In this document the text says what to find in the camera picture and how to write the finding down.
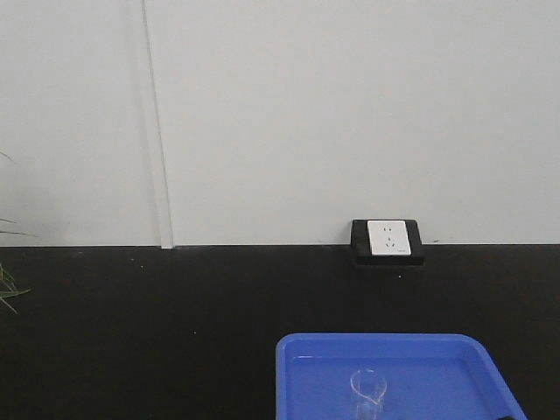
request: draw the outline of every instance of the white outlet plate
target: white outlet plate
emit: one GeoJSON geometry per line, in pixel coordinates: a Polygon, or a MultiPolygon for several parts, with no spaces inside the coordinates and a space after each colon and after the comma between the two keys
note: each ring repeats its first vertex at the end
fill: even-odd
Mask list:
{"type": "Polygon", "coordinates": [[[367,232],[373,256],[409,256],[410,242],[404,220],[368,220],[367,232]]]}

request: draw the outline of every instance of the black object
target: black object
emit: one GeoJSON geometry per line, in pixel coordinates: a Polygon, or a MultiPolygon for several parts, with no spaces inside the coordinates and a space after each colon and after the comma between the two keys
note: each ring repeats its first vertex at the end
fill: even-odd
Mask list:
{"type": "Polygon", "coordinates": [[[369,245],[368,220],[352,220],[350,247],[357,265],[422,265],[424,251],[416,220],[405,220],[409,235],[410,255],[372,255],[369,245]]]}
{"type": "Polygon", "coordinates": [[[0,418],[274,419],[277,342],[336,332],[469,335],[529,419],[558,420],[560,245],[423,252],[356,269],[348,245],[0,248],[32,289],[0,305],[0,418]]]}

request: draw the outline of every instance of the blue plastic tray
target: blue plastic tray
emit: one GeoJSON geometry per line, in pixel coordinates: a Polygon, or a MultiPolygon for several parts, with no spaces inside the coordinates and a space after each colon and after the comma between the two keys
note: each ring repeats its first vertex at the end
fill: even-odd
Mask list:
{"type": "Polygon", "coordinates": [[[527,420],[486,349],[456,334],[292,334],[276,348],[277,420],[353,420],[350,375],[388,391],[381,420],[527,420]]]}

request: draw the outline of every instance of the power outlet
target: power outlet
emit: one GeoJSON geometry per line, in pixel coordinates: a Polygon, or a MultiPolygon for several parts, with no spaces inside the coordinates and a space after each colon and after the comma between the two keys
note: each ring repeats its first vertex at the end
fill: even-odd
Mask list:
{"type": "Polygon", "coordinates": [[[372,256],[409,256],[410,241],[404,220],[368,220],[372,256]]]}
{"type": "Polygon", "coordinates": [[[350,249],[357,267],[422,265],[424,249],[415,220],[352,220],[350,249]]]}

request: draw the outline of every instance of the green plant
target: green plant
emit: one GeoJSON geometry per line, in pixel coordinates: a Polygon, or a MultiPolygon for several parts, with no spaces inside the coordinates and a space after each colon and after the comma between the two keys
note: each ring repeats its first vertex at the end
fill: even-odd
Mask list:
{"type": "Polygon", "coordinates": [[[12,309],[15,313],[18,313],[18,311],[16,311],[11,304],[6,302],[5,299],[12,298],[17,295],[22,295],[24,293],[27,293],[31,289],[18,290],[14,277],[12,277],[11,274],[4,269],[2,264],[0,264],[0,282],[8,289],[0,291],[0,301],[2,301],[4,305],[12,309]]]}
{"type": "MultiPolygon", "coordinates": [[[[9,159],[12,163],[15,163],[10,156],[6,155],[2,151],[0,151],[0,155],[9,159]]],[[[0,219],[0,221],[4,223],[15,223],[14,221],[7,220],[7,219],[0,219]]],[[[12,230],[0,230],[0,234],[28,235],[28,234],[24,234],[23,232],[14,232],[12,230]]],[[[15,313],[18,313],[18,311],[16,311],[11,304],[6,302],[5,299],[27,293],[28,291],[30,291],[30,289],[18,290],[18,288],[16,287],[16,281],[14,280],[14,277],[12,277],[11,274],[4,269],[2,264],[0,264],[0,284],[3,284],[5,288],[8,289],[8,290],[0,290],[0,301],[2,301],[3,304],[8,306],[10,309],[12,309],[15,313]]]]}

